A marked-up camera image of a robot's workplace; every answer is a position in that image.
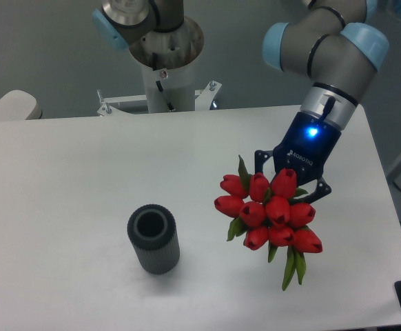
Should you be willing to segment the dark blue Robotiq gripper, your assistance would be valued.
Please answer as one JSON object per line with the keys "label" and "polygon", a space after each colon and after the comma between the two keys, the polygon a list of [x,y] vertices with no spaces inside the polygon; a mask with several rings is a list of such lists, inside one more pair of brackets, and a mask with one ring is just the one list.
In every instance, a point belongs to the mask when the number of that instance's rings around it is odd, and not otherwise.
{"label": "dark blue Robotiq gripper", "polygon": [[270,170],[278,174],[281,170],[292,169],[298,184],[316,180],[312,193],[297,188],[290,204],[313,202],[331,194],[331,186],[322,176],[324,165],[341,136],[341,131],[321,122],[310,114],[298,112],[291,122],[284,138],[273,150],[254,152],[254,171],[263,172],[271,159]]}

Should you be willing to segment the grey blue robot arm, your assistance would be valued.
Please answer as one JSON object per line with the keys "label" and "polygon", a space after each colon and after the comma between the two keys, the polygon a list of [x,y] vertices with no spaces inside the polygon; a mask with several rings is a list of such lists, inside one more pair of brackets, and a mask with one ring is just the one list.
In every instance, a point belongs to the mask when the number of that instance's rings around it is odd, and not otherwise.
{"label": "grey blue robot arm", "polygon": [[[309,77],[313,85],[280,144],[254,154],[257,172],[272,160],[276,172],[294,170],[298,185],[316,182],[293,203],[331,192],[322,176],[325,162],[389,49],[387,38],[367,24],[375,1],[308,1],[307,7],[299,23],[270,27],[262,55],[269,66]],[[195,93],[193,65],[204,35],[182,1],[104,1],[92,20],[113,48],[129,50],[140,65],[149,112],[210,109],[218,87],[210,83]]]}

